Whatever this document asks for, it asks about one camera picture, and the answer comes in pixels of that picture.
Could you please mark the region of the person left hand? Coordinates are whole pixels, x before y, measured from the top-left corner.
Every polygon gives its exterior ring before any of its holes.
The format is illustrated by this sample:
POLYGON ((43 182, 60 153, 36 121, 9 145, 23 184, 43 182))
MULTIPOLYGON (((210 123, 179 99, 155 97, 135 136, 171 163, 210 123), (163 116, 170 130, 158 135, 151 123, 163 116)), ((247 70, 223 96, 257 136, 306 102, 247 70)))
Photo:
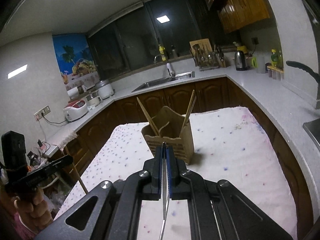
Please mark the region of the person left hand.
POLYGON ((53 222, 51 211, 44 200, 44 193, 37 188, 31 202, 25 202, 17 197, 14 206, 22 223, 32 232, 39 233, 53 222))

